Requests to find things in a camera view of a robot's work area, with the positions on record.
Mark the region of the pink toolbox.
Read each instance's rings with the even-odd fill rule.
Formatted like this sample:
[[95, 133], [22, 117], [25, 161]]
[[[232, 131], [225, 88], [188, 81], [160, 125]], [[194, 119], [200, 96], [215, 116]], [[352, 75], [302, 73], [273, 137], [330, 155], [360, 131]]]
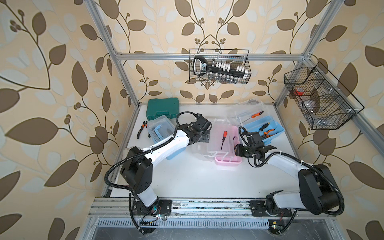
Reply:
[[[236, 167], [242, 163], [242, 158], [235, 155], [234, 149], [241, 143], [238, 127], [227, 119], [210, 119], [212, 123], [210, 142], [197, 143], [196, 150], [218, 166]], [[223, 132], [228, 131], [227, 138], [221, 150]]]

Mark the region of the light blue toolbox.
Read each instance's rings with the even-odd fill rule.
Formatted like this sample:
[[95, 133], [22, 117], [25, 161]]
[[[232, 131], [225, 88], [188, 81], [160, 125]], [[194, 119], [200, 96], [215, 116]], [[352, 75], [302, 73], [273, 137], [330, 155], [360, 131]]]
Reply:
[[[260, 111], [264, 111], [261, 116], [243, 123], [244, 120]], [[265, 143], [265, 145], [269, 145], [273, 139], [277, 138], [279, 135], [285, 132], [283, 126], [274, 119], [267, 105], [257, 99], [247, 100], [232, 106], [229, 110], [229, 115], [234, 123], [244, 127], [248, 132], [258, 132], [261, 138], [264, 132], [270, 129], [275, 129], [275, 134], [273, 136], [266, 139], [262, 138], [262, 141]], [[263, 131], [259, 132], [259, 129], [262, 127], [262, 125], [266, 123], [270, 123], [270, 125]]]

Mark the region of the blue clear-lid toolbox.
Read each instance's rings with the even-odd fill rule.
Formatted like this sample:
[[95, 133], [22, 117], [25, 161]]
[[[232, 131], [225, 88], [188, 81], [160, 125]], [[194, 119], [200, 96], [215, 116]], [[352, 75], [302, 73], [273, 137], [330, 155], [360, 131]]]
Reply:
[[166, 116], [148, 121], [147, 126], [155, 144], [172, 135], [175, 130], [175, 125]]

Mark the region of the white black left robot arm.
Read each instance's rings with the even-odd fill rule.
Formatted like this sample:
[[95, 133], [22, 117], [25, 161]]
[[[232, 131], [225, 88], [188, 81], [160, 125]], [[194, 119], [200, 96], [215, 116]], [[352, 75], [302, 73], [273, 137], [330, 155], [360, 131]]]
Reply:
[[[170, 136], [144, 149], [131, 148], [126, 158], [107, 170], [104, 176], [105, 184], [111, 188], [129, 191], [150, 210], [157, 207], [159, 197], [151, 187], [154, 167], [174, 152], [200, 142], [210, 133], [213, 126], [202, 114], [185, 111], [179, 113], [179, 116], [183, 114], [193, 115], [196, 120], [181, 125], [176, 118], [177, 125]], [[126, 185], [112, 183], [109, 179], [110, 174], [119, 167]]]

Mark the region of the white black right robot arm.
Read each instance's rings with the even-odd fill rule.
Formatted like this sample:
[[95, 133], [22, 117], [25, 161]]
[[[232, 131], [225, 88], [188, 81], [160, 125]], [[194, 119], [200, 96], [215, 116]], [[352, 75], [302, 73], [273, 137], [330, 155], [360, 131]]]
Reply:
[[267, 195], [264, 209], [268, 215], [275, 216], [284, 209], [331, 216], [344, 212], [344, 196], [327, 166], [312, 165], [266, 146], [258, 132], [248, 132], [244, 127], [239, 127], [239, 137], [242, 143], [235, 146], [236, 156], [248, 159], [253, 168], [274, 166], [298, 182], [297, 191], [280, 190]]

